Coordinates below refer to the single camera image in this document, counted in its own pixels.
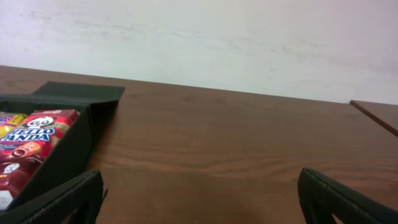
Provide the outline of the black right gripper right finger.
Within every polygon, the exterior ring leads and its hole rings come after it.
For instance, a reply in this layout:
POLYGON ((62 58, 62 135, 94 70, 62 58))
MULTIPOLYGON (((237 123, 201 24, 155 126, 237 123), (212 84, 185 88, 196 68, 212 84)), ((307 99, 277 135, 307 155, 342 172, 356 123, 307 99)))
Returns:
POLYGON ((300 206, 309 224, 343 223, 395 224, 397 212, 385 207, 359 192, 305 167, 298 182, 300 206))

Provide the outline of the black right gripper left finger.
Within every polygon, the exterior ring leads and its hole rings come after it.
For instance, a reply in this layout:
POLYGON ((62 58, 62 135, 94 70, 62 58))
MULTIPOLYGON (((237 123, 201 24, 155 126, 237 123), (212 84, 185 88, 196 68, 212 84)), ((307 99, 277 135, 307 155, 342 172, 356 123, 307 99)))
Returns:
POLYGON ((89 170, 2 213, 1 223, 95 223, 107 193, 101 172, 89 170))

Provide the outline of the dark green box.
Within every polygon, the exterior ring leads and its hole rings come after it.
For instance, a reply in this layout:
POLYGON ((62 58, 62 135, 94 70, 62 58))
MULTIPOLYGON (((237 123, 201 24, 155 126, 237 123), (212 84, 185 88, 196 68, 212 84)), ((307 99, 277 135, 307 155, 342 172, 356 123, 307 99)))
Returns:
POLYGON ((31 113, 35 110, 74 109, 80 115, 34 172, 12 210, 81 174, 123 95, 123 86, 47 82, 31 94, 1 95, 1 111, 31 113))

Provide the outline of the red Hello Panda box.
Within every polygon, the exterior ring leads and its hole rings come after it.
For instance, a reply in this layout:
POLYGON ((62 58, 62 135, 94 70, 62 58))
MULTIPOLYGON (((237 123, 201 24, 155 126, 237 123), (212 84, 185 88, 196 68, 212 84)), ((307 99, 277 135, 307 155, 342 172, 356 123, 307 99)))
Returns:
POLYGON ((1 198, 11 202, 77 120, 76 110, 36 110, 1 138, 1 198))

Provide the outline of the yellow Pretz snack bag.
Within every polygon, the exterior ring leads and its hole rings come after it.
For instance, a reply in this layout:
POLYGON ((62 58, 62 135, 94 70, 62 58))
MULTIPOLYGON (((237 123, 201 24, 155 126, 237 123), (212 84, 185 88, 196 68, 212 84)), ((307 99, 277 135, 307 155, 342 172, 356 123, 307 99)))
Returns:
POLYGON ((27 117, 26 114, 22 113, 6 113, 1 112, 1 127, 0 127, 0 137, 3 137, 10 130, 17 127, 23 120, 27 117))

